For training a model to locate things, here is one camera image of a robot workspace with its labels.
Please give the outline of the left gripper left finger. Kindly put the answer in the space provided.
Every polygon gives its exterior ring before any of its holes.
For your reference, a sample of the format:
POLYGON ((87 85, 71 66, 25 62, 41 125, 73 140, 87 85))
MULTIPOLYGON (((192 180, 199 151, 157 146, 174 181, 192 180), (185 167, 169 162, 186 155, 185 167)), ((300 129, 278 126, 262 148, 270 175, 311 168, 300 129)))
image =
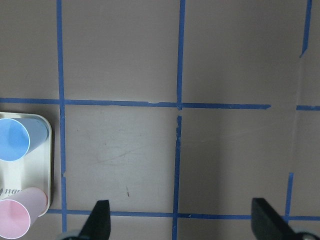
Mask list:
POLYGON ((109 200, 99 200, 80 230, 58 236, 59 240, 108 240, 111 235, 111 211, 109 200))

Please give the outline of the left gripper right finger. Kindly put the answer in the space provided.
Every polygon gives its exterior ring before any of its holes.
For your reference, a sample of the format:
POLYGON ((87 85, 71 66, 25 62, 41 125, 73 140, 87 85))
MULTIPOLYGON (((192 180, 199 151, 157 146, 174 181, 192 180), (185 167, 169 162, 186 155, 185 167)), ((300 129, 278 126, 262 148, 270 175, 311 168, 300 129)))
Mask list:
POLYGON ((318 240, 308 231, 294 231, 264 198, 251 201, 251 230, 256 240, 318 240))

